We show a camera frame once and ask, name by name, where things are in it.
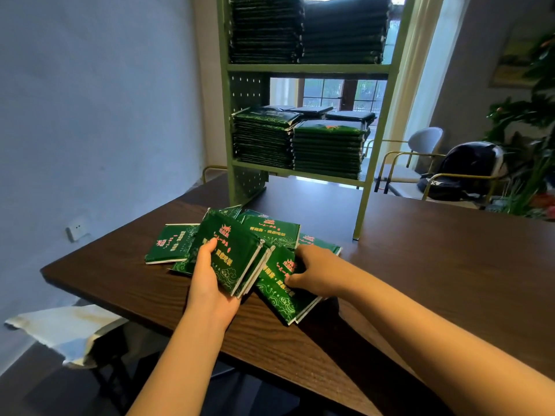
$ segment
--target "forearm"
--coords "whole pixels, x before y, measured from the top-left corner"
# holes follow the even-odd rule
[[[223,338],[208,313],[187,309],[128,415],[198,415]]]
[[[339,295],[455,412],[553,414],[555,383],[547,377],[360,269],[346,280]]]

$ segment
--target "person's left hand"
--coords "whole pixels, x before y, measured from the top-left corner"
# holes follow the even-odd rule
[[[199,248],[189,289],[187,311],[199,313],[199,317],[207,317],[211,323],[219,323],[225,330],[237,313],[241,301],[218,286],[210,256],[217,244],[217,239],[212,238]]]

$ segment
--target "hand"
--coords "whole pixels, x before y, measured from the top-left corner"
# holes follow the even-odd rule
[[[217,243],[216,238],[212,238],[199,248],[187,311],[198,313],[199,318],[206,317],[210,324],[220,324],[225,330],[237,313],[241,301],[218,286],[218,279],[211,265],[211,254]]]
[[[286,277],[285,283],[289,287],[305,289],[324,298],[342,296],[346,282],[360,272],[360,269],[337,257],[330,250],[316,245],[299,245],[295,254],[302,259],[306,271]]]

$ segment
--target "chair backrest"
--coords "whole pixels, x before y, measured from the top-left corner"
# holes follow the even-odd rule
[[[408,146],[417,153],[434,153],[443,137],[443,130],[439,127],[428,127],[415,132],[408,140]]]

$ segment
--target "table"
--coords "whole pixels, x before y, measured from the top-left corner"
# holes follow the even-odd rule
[[[555,379],[555,226],[376,194],[355,242],[360,195],[333,184],[270,177],[248,207],[343,246],[345,259]],[[170,334],[190,280],[167,265],[144,265],[143,255],[164,223],[199,222],[207,206],[228,205],[223,176],[41,272],[54,286]],[[251,294],[226,332],[220,357],[342,414],[448,413],[357,311],[341,303],[345,321],[336,306],[324,301],[299,326],[285,327]]]

